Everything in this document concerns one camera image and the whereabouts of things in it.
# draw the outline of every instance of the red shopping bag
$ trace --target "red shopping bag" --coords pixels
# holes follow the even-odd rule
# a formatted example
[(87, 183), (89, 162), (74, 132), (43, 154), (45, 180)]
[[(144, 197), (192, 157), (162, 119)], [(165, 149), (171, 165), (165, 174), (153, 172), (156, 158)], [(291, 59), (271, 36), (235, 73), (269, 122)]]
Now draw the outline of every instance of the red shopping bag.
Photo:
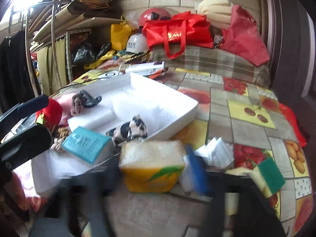
[(270, 60), (256, 21), (240, 5), (233, 6), (230, 28), (227, 34), (223, 31), (223, 35), (221, 49), (239, 55), (257, 67)]
[[(174, 59), (184, 52), (186, 44), (212, 48), (213, 39), (209, 27), (206, 16), (187, 11), (174, 15), (171, 20), (146, 21), (143, 35), (150, 48), (164, 44), (168, 58)], [(180, 43), (180, 51), (171, 54), (169, 43)]]

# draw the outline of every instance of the blue tissue package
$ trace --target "blue tissue package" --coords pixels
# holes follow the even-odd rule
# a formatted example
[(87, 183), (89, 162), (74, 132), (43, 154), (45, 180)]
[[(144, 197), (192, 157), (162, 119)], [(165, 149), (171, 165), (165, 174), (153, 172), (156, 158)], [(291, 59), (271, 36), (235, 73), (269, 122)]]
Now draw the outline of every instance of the blue tissue package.
[(88, 162), (89, 164), (99, 164), (112, 156), (112, 139), (87, 130), (83, 127), (77, 127), (63, 142), (62, 148)]

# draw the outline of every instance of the yellow tissue package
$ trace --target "yellow tissue package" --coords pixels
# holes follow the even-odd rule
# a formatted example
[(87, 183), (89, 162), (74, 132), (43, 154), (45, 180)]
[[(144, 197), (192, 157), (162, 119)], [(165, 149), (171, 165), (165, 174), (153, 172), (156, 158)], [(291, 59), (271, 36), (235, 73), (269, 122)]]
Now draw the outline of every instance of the yellow tissue package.
[(122, 146), (119, 167), (131, 192), (166, 192), (184, 168), (180, 141), (128, 142)]

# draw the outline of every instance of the yellow bag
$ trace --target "yellow bag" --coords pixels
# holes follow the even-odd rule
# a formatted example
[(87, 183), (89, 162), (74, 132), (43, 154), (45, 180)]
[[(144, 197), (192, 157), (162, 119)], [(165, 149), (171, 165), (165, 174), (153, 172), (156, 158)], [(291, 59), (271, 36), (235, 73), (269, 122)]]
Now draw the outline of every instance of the yellow bag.
[(128, 39), (131, 35), (135, 34), (135, 30), (128, 24), (123, 15), (121, 16), (121, 20), (124, 20), (124, 22), (111, 25), (112, 49), (117, 51), (126, 49)]

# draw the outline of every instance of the black plastic bag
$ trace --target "black plastic bag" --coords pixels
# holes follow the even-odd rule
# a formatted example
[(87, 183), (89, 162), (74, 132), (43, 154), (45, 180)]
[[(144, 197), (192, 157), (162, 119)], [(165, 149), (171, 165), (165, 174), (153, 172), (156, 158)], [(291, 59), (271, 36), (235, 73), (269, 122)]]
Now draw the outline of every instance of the black plastic bag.
[(73, 53), (73, 64), (74, 65), (87, 65), (95, 61), (95, 52), (89, 42), (84, 41), (78, 48), (74, 49)]
[(106, 55), (106, 53), (111, 49), (111, 43), (106, 43), (104, 45), (102, 45), (97, 57), (95, 60), (98, 60), (99, 58), (101, 58), (102, 56)]

